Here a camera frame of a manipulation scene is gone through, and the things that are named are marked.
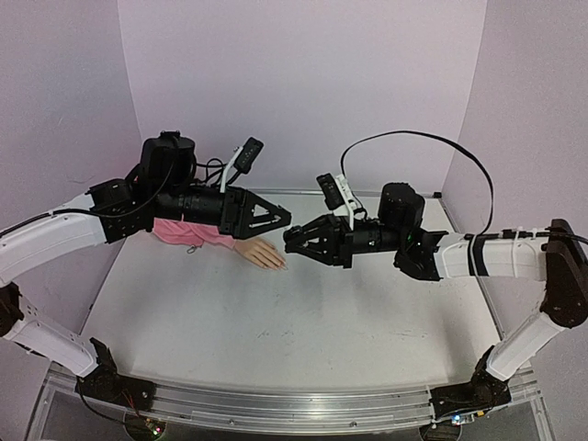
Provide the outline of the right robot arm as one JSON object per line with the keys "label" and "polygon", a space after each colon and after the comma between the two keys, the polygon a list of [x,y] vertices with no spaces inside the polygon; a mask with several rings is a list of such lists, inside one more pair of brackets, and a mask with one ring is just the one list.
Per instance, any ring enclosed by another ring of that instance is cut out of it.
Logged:
{"label": "right robot arm", "polygon": [[385,185],[377,217],[359,220],[356,198],[343,176],[322,175],[318,182],[330,212],[284,233],[289,254],[349,268],[357,254],[393,252],[394,266],[419,281],[512,277],[545,285],[538,309],[483,354],[469,381],[430,391],[435,420],[458,424],[469,414],[509,403],[509,381],[516,371],[555,336],[586,321],[585,240],[567,221],[555,219],[546,230],[428,232],[421,226],[424,198],[406,183]]}

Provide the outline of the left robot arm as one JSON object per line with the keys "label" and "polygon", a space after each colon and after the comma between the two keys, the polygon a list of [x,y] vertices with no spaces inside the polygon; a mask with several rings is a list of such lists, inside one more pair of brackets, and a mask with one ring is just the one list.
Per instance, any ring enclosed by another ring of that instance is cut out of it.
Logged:
{"label": "left robot arm", "polygon": [[45,317],[19,291],[16,278],[74,251],[151,232],[158,219],[209,225],[236,240],[289,226],[286,209],[233,185],[196,179],[196,144],[177,131],[146,140],[124,178],[90,187],[59,208],[1,232],[1,336],[67,368],[104,401],[124,391],[106,345]]}

